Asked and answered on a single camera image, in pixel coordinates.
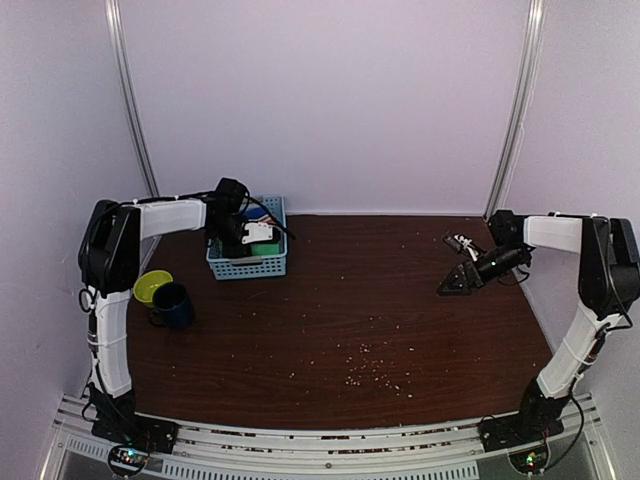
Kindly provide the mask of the green microfiber towel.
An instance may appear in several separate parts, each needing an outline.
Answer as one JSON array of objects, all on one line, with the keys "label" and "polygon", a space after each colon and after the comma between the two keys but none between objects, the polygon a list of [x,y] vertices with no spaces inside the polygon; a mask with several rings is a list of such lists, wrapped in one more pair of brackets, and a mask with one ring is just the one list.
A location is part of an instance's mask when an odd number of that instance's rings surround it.
[{"label": "green microfiber towel", "polygon": [[273,256],[281,253],[281,247],[278,242],[252,243],[250,247],[253,256]]}]

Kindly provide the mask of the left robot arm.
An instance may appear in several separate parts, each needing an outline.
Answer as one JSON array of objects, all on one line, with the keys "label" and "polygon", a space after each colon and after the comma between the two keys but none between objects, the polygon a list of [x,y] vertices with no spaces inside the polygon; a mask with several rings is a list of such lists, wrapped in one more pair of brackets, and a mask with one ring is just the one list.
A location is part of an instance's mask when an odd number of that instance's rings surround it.
[{"label": "left robot arm", "polygon": [[96,203],[78,253],[79,303],[89,316],[93,426],[123,444],[148,430],[135,413],[127,360],[127,309],[140,277],[140,245],[187,231],[203,232],[205,258],[218,281],[285,275],[288,243],[295,237],[283,197],[253,197],[231,178],[220,179],[212,191]]}]

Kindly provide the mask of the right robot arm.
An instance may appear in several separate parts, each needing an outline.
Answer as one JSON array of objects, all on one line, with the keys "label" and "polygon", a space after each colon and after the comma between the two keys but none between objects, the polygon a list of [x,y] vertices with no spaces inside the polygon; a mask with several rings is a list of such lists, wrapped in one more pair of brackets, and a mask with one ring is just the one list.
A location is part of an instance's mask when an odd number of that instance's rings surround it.
[{"label": "right robot arm", "polygon": [[624,218],[498,210],[488,225],[495,244],[491,250],[462,234],[444,235],[444,243],[465,259],[439,284],[438,295],[470,295],[510,270],[529,266],[540,248],[579,257],[572,323],[552,359],[527,386],[510,422],[517,438],[530,442],[559,418],[608,334],[621,329],[620,322],[638,300],[639,250],[633,227]]}]

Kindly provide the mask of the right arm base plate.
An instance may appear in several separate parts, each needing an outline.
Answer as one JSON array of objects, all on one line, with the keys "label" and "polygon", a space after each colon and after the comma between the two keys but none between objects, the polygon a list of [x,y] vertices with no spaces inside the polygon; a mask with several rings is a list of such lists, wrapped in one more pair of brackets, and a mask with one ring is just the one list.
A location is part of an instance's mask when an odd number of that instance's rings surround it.
[{"label": "right arm base plate", "polygon": [[560,419],[551,420],[542,426],[530,427],[522,426],[517,414],[483,418],[477,427],[486,453],[541,442],[546,434],[555,436],[564,432],[564,425]]}]

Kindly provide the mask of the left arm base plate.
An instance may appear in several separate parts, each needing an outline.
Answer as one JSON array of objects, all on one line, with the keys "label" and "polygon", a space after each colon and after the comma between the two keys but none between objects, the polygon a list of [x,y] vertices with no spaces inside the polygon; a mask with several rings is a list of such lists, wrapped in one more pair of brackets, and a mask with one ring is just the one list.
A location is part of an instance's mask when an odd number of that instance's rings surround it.
[{"label": "left arm base plate", "polygon": [[171,454],[176,443],[177,423],[136,415],[134,426],[124,421],[99,418],[93,422],[91,433],[95,437],[131,446],[148,453]]}]

